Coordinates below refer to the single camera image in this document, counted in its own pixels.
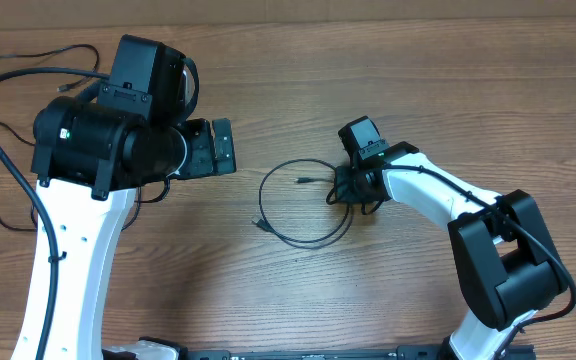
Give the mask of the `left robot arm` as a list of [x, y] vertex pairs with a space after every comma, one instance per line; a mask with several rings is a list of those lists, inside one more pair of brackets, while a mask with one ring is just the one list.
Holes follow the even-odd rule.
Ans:
[[227, 119], [193, 117], [192, 59], [163, 43], [121, 38], [110, 76], [61, 96], [35, 119], [31, 169], [48, 213], [37, 230], [17, 359], [184, 359], [185, 347], [143, 336], [103, 346], [117, 243], [146, 184], [233, 173]]

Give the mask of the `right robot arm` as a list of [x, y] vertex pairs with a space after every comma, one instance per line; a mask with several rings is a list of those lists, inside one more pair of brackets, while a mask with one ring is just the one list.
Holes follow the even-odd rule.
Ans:
[[543, 309], [576, 286], [564, 266], [535, 200], [522, 190], [506, 195], [471, 185], [434, 165], [417, 147], [389, 145], [367, 116], [338, 136], [349, 163], [335, 171], [330, 202], [355, 203], [365, 215], [393, 200], [445, 230], [468, 312], [441, 343], [400, 345], [398, 359], [533, 359], [516, 335], [548, 321]]

